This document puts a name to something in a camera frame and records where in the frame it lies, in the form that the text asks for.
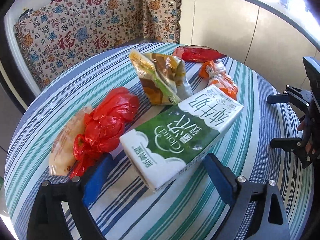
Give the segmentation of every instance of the red snack package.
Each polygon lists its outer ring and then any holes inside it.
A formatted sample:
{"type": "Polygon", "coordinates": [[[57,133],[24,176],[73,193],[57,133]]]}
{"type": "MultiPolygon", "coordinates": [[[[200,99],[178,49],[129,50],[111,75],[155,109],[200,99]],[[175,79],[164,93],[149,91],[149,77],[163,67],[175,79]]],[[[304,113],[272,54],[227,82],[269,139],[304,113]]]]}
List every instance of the red snack package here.
{"type": "Polygon", "coordinates": [[[217,50],[210,49],[209,47],[202,47],[202,46],[180,46],[177,47],[174,52],[173,56],[177,56],[182,58],[184,61],[191,61],[191,62],[198,62],[204,63],[210,60],[217,60],[226,55],[221,54],[217,50]]]}
{"type": "Polygon", "coordinates": [[[82,176],[105,152],[115,150],[124,133],[124,122],[131,122],[139,108],[139,99],[124,87],[112,89],[105,99],[84,116],[84,134],[78,134],[73,155],[78,161],[70,177],[82,176]]]}
{"type": "Polygon", "coordinates": [[[215,85],[232,99],[237,100],[238,87],[226,73],[222,62],[205,62],[199,71],[199,77],[209,79],[208,86],[215,85]]]}

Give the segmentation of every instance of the blue gripper pad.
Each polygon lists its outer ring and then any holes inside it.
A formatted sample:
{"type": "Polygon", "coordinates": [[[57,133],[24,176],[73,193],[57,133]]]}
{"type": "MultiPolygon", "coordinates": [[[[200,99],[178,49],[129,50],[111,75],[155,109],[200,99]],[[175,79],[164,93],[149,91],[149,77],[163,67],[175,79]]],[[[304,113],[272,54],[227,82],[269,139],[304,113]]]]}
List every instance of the blue gripper pad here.
{"type": "Polygon", "coordinates": [[[99,193],[101,192],[102,186],[107,181],[109,173],[114,168],[112,164],[113,158],[111,154],[102,160],[102,162],[96,167],[94,173],[90,176],[87,183],[84,186],[84,195],[82,201],[86,207],[93,203],[99,193]]]}
{"type": "Polygon", "coordinates": [[[223,166],[213,153],[207,154],[202,162],[222,201],[229,204],[230,207],[233,206],[236,202],[235,194],[237,192],[234,173],[228,167],[223,166]]]}

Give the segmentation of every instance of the bolt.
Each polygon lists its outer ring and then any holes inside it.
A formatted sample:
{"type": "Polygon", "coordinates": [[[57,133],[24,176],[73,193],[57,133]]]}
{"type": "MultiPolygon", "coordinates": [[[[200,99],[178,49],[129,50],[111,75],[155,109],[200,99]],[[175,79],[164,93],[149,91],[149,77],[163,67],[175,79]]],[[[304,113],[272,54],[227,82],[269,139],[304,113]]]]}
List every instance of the bolt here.
{"type": "Polygon", "coordinates": [[[41,183],[41,186],[42,187],[46,187],[46,186],[48,186],[49,185],[49,181],[48,180],[44,180],[44,181],[42,181],[42,183],[41,183]]]}
{"type": "Polygon", "coordinates": [[[72,180],[72,182],[78,182],[80,180],[80,177],[74,176],[71,180],[72,180]]]}
{"type": "Polygon", "coordinates": [[[269,180],[269,185],[270,186],[275,186],[276,182],[273,179],[271,179],[271,180],[269,180]]]}
{"type": "Polygon", "coordinates": [[[239,176],[237,180],[241,183],[244,183],[247,179],[244,176],[239,176]]]}

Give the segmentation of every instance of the green and white milk carton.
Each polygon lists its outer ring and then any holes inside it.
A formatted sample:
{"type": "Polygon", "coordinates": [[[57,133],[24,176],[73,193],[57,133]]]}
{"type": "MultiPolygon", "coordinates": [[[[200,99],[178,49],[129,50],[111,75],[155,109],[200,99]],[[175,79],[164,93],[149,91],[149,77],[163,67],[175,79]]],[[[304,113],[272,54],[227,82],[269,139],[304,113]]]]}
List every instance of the green and white milk carton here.
{"type": "Polygon", "coordinates": [[[243,106],[211,85],[120,137],[143,181],[158,191],[200,161],[243,106]]]}

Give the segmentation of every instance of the round table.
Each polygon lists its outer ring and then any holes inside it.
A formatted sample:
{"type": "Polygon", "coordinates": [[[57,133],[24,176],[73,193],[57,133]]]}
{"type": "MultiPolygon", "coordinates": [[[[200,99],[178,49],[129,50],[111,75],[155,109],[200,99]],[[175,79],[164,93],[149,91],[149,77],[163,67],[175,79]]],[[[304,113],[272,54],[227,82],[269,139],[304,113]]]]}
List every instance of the round table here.
{"type": "MultiPolygon", "coordinates": [[[[158,114],[151,107],[128,54],[138,51],[172,54],[179,44],[146,43],[113,49],[69,69],[54,80],[23,115],[10,144],[5,166],[5,196],[19,240],[26,239],[28,219],[40,183],[61,183],[67,177],[48,175],[48,154],[65,123],[83,106],[97,106],[114,87],[127,87],[140,100],[134,122],[158,114]]],[[[313,166],[301,168],[290,152],[271,149],[274,137],[298,137],[299,120],[288,104],[269,105],[266,97],[277,91],[250,68],[225,57],[228,73],[239,87],[238,102],[244,109],[212,152],[236,176],[251,181],[277,182],[284,200],[291,239],[298,239],[305,226],[313,198],[313,166]]],[[[186,63],[187,78],[194,92],[205,88],[199,78],[200,64],[186,63]]],[[[203,165],[198,163],[157,193],[143,184],[121,146],[112,152],[114,169],[98,199],[89,206],[108,240],[118,239],[211,239],[229,206],[219,198],[203,165]]],[[[65,216],[74,239],[80,235],[68,206],[65,216]]],[[[245,220],[239,237],[244,236],[245,220]]]]}

